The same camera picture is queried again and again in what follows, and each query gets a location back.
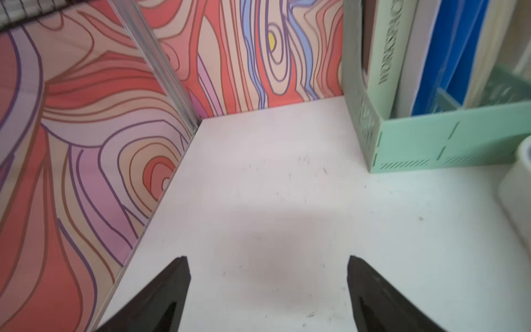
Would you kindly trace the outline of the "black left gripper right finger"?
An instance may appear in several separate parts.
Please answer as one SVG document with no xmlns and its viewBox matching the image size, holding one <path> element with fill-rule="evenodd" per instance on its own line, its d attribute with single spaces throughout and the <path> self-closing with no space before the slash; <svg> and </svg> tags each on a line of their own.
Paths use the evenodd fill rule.
<svg viewBox="0 0 531 332">
<path fill-rule="evenodd" d="M 371 265 L 351 256 L 347 283 L 358 331 L 442 331 Z"/>
</svg>

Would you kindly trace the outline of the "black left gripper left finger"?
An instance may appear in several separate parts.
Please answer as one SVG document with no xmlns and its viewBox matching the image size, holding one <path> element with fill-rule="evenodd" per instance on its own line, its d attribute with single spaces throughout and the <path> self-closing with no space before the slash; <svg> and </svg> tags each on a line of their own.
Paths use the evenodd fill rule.
<svg viewBox="0 0 531 332">
<path fill-rule="evenodd" d="M 190 282 L 187 257 L 175 258 L 98 331 L 177 332 Z"/>
</svg>

